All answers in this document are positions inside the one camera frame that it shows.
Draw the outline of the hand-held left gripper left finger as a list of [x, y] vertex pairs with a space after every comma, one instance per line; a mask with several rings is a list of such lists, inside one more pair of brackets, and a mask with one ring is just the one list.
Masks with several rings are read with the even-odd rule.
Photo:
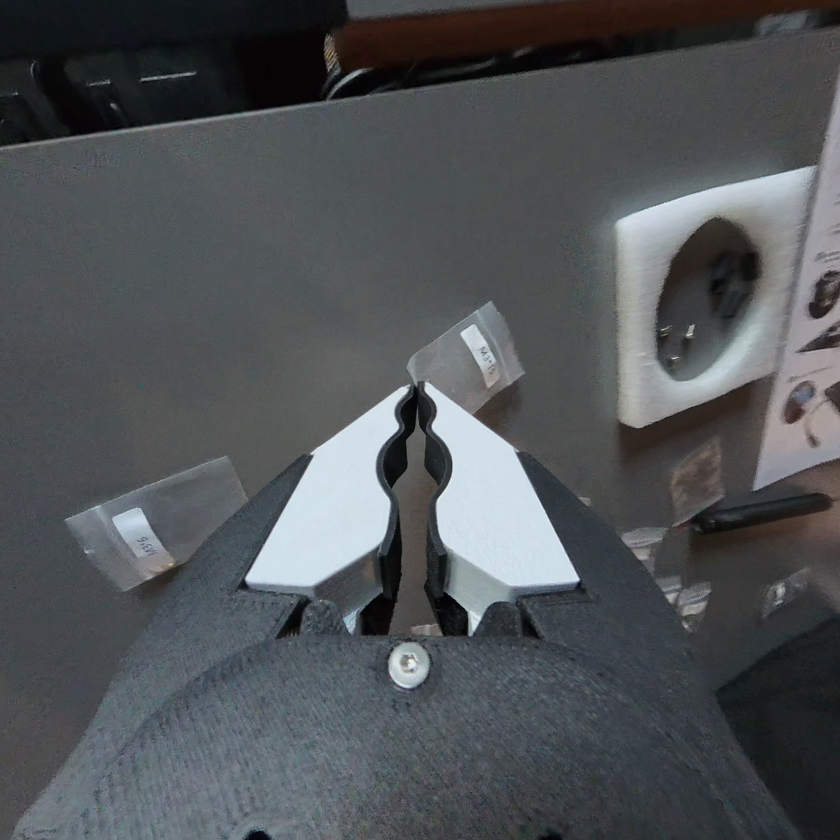
[[402, 386], [304, 458], [246, 589], [331, 602], [350, 634], [387, 632], [402, 574], [393, 488], [416, 416], [416, 387]]

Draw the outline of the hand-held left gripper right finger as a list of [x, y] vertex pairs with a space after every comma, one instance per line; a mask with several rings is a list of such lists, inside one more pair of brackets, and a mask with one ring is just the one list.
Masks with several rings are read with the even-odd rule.
[[444, 636], [472, 636], [497, 603], [572, 592], [581, 578], [520, 453], [435, 386], [417, 385], [427, 513], [424, 585]]

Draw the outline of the small clear labelled bag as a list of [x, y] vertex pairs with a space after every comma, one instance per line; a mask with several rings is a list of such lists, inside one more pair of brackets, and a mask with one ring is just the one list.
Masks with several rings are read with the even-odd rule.
[[91, 564], [127, 592], [189, 561], [247, 501], [225, 456], [106, 500], [66, 525]]
[[524, 376], [508, 323], [493, 301], [415, 352], [406, 368], [415, 383], [433, 386], [473, 415]]

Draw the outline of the grey desk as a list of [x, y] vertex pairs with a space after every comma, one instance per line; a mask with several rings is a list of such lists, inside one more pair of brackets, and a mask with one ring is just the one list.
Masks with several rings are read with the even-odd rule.
[[766, 382], [616, 421], [613, 226], [816, 163], [838, 27], [2, 152], [2, 838], [175, 579], [120, 593], [66, 519], [227, 456], [254, 497], [487, 301], [526, 374], [479, 412], [618, 532], [674, 521]]

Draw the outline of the small bag with screw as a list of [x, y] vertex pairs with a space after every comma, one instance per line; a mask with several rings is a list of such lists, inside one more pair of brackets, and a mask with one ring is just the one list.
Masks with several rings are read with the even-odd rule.
[[769, 583], [763, 591], [759, 619], [767, 623], [779, 613], [790, 609], [815, 608], [818, 612], [823, 604], [823, 570], [816, 566], [804, 566]]

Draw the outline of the crumpled clear plastic bag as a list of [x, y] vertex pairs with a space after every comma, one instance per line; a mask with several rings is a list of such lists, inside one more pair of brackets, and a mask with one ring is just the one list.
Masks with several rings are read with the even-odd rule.
[[689, 635], [697, 632], [707, 612], [711, 583], [699, 581], [686, 584], [678, 574], [660, 575], [656, 569], [658, 549], [665, 537], [672, 531], [685, 531], [693, 525], [692, 520], [686, 520], [669, 528], [642, 527], [619, 535], [624, 545], [654, 579], [667, 603], [675, 608], [682, 627]]

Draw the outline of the dark translucent bag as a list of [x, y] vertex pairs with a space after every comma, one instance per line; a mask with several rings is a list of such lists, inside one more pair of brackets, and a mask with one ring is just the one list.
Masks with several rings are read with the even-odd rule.
[[672, 469], [668, 493], [673, 527], [683, 525], [724, 498], [721, 462], [721, 439], [714, 435]]

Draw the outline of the black screwdriver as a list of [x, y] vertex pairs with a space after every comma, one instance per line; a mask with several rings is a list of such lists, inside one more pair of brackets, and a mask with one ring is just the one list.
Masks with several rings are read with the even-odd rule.
[[834, 499], [822, 492], [752, 501], [702, 511], [689, 520], [698, 534], [729, 532], [830, 511]]

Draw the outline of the black plastic part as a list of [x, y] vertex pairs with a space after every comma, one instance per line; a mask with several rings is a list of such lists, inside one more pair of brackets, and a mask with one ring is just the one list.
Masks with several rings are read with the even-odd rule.
[[732, 320], [753, 294], [760, 261], [755, 251], [725, 251], [710, 264], [712, 308], [722, 320]]

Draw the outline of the printed instruction sheet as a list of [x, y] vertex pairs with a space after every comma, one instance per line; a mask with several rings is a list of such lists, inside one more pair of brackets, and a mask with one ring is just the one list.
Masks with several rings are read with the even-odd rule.
[[752, 488], [839, 457], [839, 89], [835, 89], [788, 328]]

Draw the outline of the black equipment case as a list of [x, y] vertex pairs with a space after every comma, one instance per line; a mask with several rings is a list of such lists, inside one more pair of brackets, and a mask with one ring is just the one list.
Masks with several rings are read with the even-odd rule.
[[341, 1], [2, 1], [2, 145], [319, 99]]

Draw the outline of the white foam frame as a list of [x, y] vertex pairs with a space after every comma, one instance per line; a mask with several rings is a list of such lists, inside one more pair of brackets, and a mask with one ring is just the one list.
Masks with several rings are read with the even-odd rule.
[[[774, 372], [816, 167], [693, 192], [620, 218], [616, 238], [617, 419], [642, 428]], [[752, 302], [710, 367], [677, 380], [658, 361], [656, 309], [670, 265], [704, 224], [734, 226], [758, 249]]]

